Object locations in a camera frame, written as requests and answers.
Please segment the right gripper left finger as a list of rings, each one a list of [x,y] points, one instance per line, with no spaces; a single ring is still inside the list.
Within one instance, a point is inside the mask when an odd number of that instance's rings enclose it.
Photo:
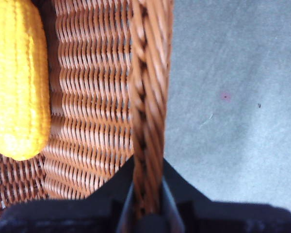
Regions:
[[[133,167],[130,158],[85,199],[14,204],[0,218],[0,233],[113,233],[131,186]]]

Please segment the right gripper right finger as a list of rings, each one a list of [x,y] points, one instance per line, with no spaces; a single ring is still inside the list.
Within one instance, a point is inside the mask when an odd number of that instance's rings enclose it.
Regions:
[[[167,161],[164,177],[188,233],[291,233],[291,212],[269,204],[213,201]]]

